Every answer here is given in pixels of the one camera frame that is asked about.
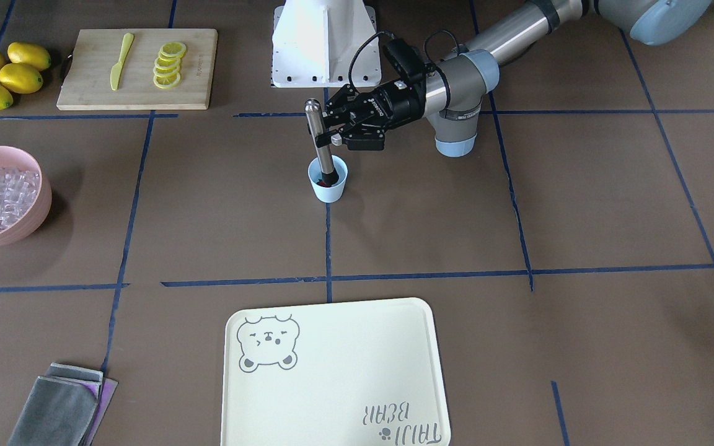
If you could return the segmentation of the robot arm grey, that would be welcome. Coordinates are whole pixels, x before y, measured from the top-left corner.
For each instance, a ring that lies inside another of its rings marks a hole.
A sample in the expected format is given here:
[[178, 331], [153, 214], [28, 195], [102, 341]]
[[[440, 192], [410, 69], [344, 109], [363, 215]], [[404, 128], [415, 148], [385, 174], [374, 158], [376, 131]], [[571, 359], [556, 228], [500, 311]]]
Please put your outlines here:
[[707, 11], [709, 1], [526, 1], [512, 14], [434, 61], [391, 35], [382, 46], [397, 78], [369, 92], [345, 84], [310, 124], [317, 154], [331, 145], [354, 151], [384, 149], [386, 133], [426, 119], [445, 156], [466, 155], [478, 133], [485, 94], [500, 81], [501, 67], [566, 22], [597, 14], [633, 40], [656, 46], [679, 37]]

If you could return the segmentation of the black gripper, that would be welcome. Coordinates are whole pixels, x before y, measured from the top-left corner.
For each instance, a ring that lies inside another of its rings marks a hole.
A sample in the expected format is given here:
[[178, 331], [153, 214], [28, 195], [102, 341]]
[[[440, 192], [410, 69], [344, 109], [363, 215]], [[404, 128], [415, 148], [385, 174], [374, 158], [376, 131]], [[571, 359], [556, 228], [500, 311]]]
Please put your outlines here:
[[386, 130], [397, 129], [424, 116], [424, 84], [400, 80], [360, 93], [345, 84], [325, 105], [324, 124], [329, 146], [346, 145], [351, 151], [382, 151]]

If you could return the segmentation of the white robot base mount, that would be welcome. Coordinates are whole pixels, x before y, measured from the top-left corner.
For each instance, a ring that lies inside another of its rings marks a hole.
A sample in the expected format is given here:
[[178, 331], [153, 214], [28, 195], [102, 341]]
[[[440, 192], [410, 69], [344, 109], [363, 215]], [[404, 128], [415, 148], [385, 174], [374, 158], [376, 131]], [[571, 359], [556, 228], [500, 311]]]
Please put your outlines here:
[[274, 10], [270, 82], [277, 88], [376, 87], [379, 42], [353, 59], [376, 32], [375, 10], [363, 1], [286, 1]]

